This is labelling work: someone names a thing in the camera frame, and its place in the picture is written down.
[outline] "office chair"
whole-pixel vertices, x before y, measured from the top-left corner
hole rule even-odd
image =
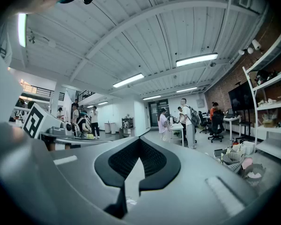
[[[200,121],[201,121],[200,125],[202,127],[205,127],[205,129],[201,130],[200,133],[205,131],[205,134],[207,134],[208,126],[211,124],[211,122],[204,121],[203,114],[200,112],[199,112],[199,117],[200,117]]]
[[[220,140],[220,142],[222,142],[222,138],[224,138],[224,136],[219,135],[222,130],[223,130],[223,119],[224,119],[224,114],[216,114],[212,116],[212,126],[211,126],[211,130],[214,133],[212,136],[208,137],[208,140],[210,138],[212,138],[211,143],[213,143],[214,139],[218,139]]]

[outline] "ceiling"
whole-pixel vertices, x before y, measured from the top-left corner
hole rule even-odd
[[[171,95],[198,87],[204,92],[233,65],[237,51],[254,38],[264,0],[81,0],[28,15],[27,41],[20,48],[17,19],[10,21],[11,67],[40,76],[59,74],[66,85],[110,97]],[[54,40],[56,47],[48,45]],[[176,60],[218,53],[215,67],[201,62],[176,67]],[[112,85],[142,73],[145,78]]]

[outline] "television screen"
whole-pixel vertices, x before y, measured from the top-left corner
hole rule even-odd
[[[237,88],[228,92],[232,109],[234,111],[247,110],[254,108],[253,97],[249,82],[245,82]]]

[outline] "brick wall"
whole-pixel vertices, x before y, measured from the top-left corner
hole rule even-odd
[[[262,24],[258,34],[255,39],[261,44],[260,51],[254,51],[253,54],[243,55],[239,61],[233,66],[233,68],[220,80],[218,81],[211,89],[205,92],[205,97],[207,101],[208,109],[212,107],[212,102],[217,102],[219,108],[226,111],[231,108],[230,98],[228,92],[236,88],[235,84],[237,82],[244,83],[247,81],[242,67],[246,69],[250,68],[253,63],[259,59],[262,54],[264,54],[276,41],[278,36],[281,34],[281,24],[279,23],[277,17],[275,16],[272,10],[269,10],[267,13],[266,19]],[[281,71],[281,55],[275,59],[271,64],[269,64],[265,70],[267,71]],[[256,77],[256,72],[251,72],[249,74],[253,86],[256,86],[254,78]],[[279,100],[278,96],[281,96],[281,81],[275,83],[273,86],[265,88],[265,93],[267,98]],[[263,99],[262,91],[257,92],[257,102]],[[262,121],[262,113],[259,114],[259,119]],[[254,109],[250,110],[250,118],[255,126],[255,112]],[[281,109],[279,109],[278,121],[281,121]]]

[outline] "shelf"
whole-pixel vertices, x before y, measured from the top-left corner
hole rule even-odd
[[[30,112],[30,109],[25,108],[25,107],[14,107],[14,109],[17,109],[17,110],[23,110],[23,111],[28,111],[28,112]]]
[[[281,159],[281,140],[267,138],[257,144],[256,148]]]
[[[274,104],[270,104],[270,105],[260,106],[257,108],[257,110],[259,111],[259,110],[273,109],[278,107],[281,107],[281,101],[275,102]]]
[[[274,128],[274,127],[259,126],[257,129],[261,131],[271,132],[271,133],[281,133],[281,127]]]
[[[267,81],[267,82],[265,82],[265,83],[263,83],[263,84],[257,86],[256,88],[253,88],[252,90],[253,90],[253,91],[256,91],[256,90],[261,89],[261,88],[266,88],[266,87],[268,87],[269,85],[271,85],[271,84],[273,84],[273,83],[276,83],[276,82],[278,82],[278,81],[280,81],[280,80],[281,80],[281,74],[279,74],[278,76],[272,78],[271,80],[269,80],[269,81]]]
[[[276,57],[281,53],[281,34],[274,42],[274,44],[268,49],[268,51],[256,61],[252,67],[250,67],[246,72],[253,72],[262,70],[266,65],[271,63]]]

